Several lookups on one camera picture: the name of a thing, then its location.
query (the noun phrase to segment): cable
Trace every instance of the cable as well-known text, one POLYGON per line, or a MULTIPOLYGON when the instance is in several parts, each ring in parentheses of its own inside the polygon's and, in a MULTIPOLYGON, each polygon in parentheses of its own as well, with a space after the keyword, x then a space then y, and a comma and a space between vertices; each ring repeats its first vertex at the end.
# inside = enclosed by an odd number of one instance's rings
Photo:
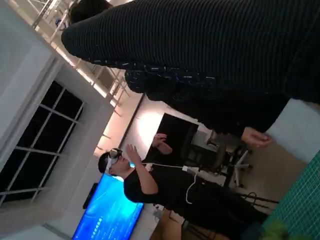
POLYGON ((164 164, 158 164, 158 163, 152 163, 152 162, 148 162, 147 164, 152 164, 152 165, 161 166, 161 167, 168 167, 168 168, 177 168, 177 169, 184 168, 183 166, 164 165, 164 164))
POLYGON ((189 190, 191 189, 191 187, 196 184, 197 175, 198 175, 198 172, 195 173, 193 183, 192 183, 192 184, 188 187, 188 189, 186 190, 185 201, 186 201, 188 204, 192 204, 192 202, 189 202, 189 201, 188 201, 188 193, 189 193, 189 190))
MULTIPOLYGON (((167 168, 177 168, 177 169, 183 169, 183 168, 184 168, 183 166, 171 166, 171 165, 164 165, 164 164, 158 164, 158 163, 152 163, 152 165, 161 166, 161 167, 167 167, 167 168)), ((198 175, 198 171, 197 171, 197 172, 195 173, 195 175, 194 175, 194 181, 193 181, 193 183, 192 183, 192 184, 188 187, 188 189, 186 190, 185 201, 186 201, 188 204, 192 204, 192 202, 189 202, 189 201, 188 201, 188 193, 189 193, 189 190, 191 189, 191 187, 196 184, 197 175, 198 175)))

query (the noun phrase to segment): blue screen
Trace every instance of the blue screen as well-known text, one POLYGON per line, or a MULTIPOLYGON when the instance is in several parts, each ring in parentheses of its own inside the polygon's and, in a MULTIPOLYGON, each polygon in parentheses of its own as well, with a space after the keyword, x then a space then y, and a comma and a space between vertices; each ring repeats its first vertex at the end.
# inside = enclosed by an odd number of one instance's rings
POLYGON ((126 198, 122 181, 104 174, 72 239, 128 240, 142 207, 126 198))

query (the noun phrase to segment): man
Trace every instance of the man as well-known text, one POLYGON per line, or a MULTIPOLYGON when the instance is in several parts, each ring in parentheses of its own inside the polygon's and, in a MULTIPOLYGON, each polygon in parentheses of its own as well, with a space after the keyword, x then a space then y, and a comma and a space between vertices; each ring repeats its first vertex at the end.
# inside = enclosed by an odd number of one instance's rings
POLYGON ((135 0, 69 26, 61 41, 84 61, 173 77, 193 92, 320 103, 319 10, 319 0, 135 0))
POLYGON ((179 168, 163 167, 148 172, 135 146, 126 146, 126 154, 135 168, 114 148, 98 163, 101 173, 124 180, 124 194, 135 203, 160 204, 197 226, 238 240, 253 223, 262 223, 267 215, 235 193, 195 178, 179 168))
MULTIPOLYGON (((112 7, 105 0, 81 0, 69 11, 73 24, 112 7)), ((275 122, 289 98, 282 94, 245 91, 212 91, 188 86, 168 77, 127 71, 125 80, 136 93, 146 93, 153 101, 163 101, 173 109, 197 119, 217 133, 233 134, 255 147, 270 144, 264 134, 275 122)))

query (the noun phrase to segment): window pane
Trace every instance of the window pane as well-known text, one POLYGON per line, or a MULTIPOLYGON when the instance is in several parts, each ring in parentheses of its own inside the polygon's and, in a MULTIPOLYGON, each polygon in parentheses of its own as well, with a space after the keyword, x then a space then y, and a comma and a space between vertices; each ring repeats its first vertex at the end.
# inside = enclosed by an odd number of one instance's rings
POLYGON ((55 107, 55 110, 74 119, 81 105, 82 101, 79 98, 68 91, 64 91, 60 101, 55 107))
POLYGON ((53 113, 34 148, 56 153, 71 124, 70 120, 53 113))
POLYGON ((35 194, 34 191, 10 194, 5 196, 4 202, 31 199, 34 196, 34 194, 35 194))
POLYGON ((8 161, 5 163, 2 171, 0 172, 1 192, 4 192, 8 187, 26 154, 26 151, 16 149, 11 153, 8 161))
POLYGON ((35 114, 33 115, 29 125, 26 127, 22 137, 20 138, 18 142, 18 146, 20 147, 30 147, 33 143, 34 139, 36 138, 36 135, 38 134, 41 126, 45 122, 47 116, 49 114, 49 111, 39 107, 35 114))
POLYGON ((13 183, 11 190, 37 188, 53 158, 54 156, 52 155, 31 152, 13 183))
POLYGON ((59 94, 61 93, 62 89, 63 89, 63 87, 54 81, 51 84, 49 90, 46 92, 41 103, 43 105, 46 105, 49 108, 52 108, 54 106, 59 94))

